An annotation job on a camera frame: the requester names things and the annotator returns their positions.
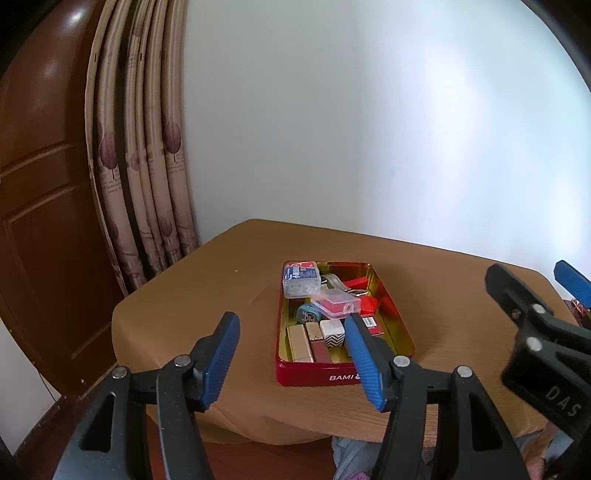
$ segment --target blue gripper pad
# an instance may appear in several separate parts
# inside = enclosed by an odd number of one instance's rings
[[[233,312],[224,313],[215,332],[209,338],[210,360],[203,372],[203,394],[200,401],[205,409],[214,403],[222,390],[230,363],[240,338],[240,320]]]
[[[591,308],[591,282],[564,260],[554,266],[554,278],[585,308]]]
[[[349,315],[345,319],[345,342],[347,344],[347,350],[353,358],[353,363],[361,379],[365,396],[378,411],[384,411],[386,398],[384,397],[382,372],[376,365],[370,352],[371,347],[368,345],[368,341],[372,342],[374,339],[372,339],[367,331],[367,327],[363,324],[360,316],[359,320],[362,325],[361,328],[365,329],[367,336],[359,331],[360,327],[354,321],[353,317]]]

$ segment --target wooden floor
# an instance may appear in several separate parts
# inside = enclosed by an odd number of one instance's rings
[[[88,401],[56,414],[29,445],[17,453],[24,480],[51,480],[67,441]],[[148,418],[148,445],[154,480],[165,480],[158,427]],[[330,439],[289,446],[206,443],[216,480],[330,480],[335,472]]]
[[[150,463],[154,480],[165,480],[158,427],[148,423]],[[206,443],[216,480],[330,480],[335,473],[330,439],[300,445]]]

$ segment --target barcode label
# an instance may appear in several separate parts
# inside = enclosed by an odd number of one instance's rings
[[[375,327],[377,325],[373,317],[363,317],[363,321],[365,322],[365,326],[367,328]]]

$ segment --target white wall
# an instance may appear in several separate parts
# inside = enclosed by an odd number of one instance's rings
[[[200,0],[186,149],[207,241],[249,218],[591,277],[591,95],[519,0]]]
[[[14,453],[53,405],[39,373],[0,320],[0,435]],[[49,385],[55,398],[60,394]]]

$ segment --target light blue fabric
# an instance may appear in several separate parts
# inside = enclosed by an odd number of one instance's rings
[[[528,441],[539,434],[540,432],[534,432],[518,437],[515,439],[515,444],[521,449]],[[565,433],[558,432],[548,447],[546,461],[549,462],[560,457],[571,443],[572,440]],[[368,476],[371,476],[371,471],[378,458],[380,447],[381,443],[333,437],[333,459],[336,466],[333,480],[347,480],[359,472],[365,472]],[[425,461],[430,459],[426,457],[426,455],[423,455]]]
[[[333,480],[346,480],[359,472],[365,472],[370,476],[381,445],[381,443],[333,437],[333,459],[336,465]]]

